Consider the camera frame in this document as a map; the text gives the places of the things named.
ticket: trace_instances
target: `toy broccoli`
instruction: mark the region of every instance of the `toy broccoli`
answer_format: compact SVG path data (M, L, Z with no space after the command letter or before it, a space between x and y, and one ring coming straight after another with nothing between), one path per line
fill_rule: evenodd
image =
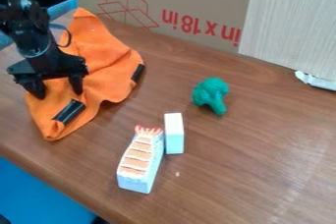
M219 78L208 78L196 85L193 102L196 106L207 104L221 116L226 112L223 97L229 92L229 86Z

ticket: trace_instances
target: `white block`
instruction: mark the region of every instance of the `white block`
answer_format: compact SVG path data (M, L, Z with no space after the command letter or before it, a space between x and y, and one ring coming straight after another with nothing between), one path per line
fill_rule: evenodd
M164 114L165 147L167 154L184 152L185 131L181 113Z
M163 141L161 129L136 126L136 135L117 169L120 188L150 193L163 156Z

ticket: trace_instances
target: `orange towel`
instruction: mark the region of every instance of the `orange towel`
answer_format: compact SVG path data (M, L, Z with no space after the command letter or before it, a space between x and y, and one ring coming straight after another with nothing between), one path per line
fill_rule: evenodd
M137 66L143 64L137 51L115 38L93 14L79 8L69 26L72 43L62 48L65 53L85 58L89 75L84 77L84 92L76 95L67 78L44 81L43 100L27 93L30 114L46 140L59 140L75 131L98 112L103 100L121 102L135 87L131 80ZM60 44L68 40L63 34ZM69 124L53 120L72 99L82 102L85 110Z

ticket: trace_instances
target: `blue floor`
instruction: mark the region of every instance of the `blue floor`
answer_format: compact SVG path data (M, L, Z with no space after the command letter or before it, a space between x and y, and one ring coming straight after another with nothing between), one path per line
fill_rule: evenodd
M94 214L0 157L0 214L12 224L88 224Z

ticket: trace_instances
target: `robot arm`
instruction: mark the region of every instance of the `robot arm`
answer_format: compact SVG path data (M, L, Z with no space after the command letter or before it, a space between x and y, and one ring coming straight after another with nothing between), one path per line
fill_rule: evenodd
M62 52L49 29L46 9L34 0L0 0L0 30L10 36L26 59L7 72L39 99L46 95L43 80L68 77L76 94L88 74L83 57Z

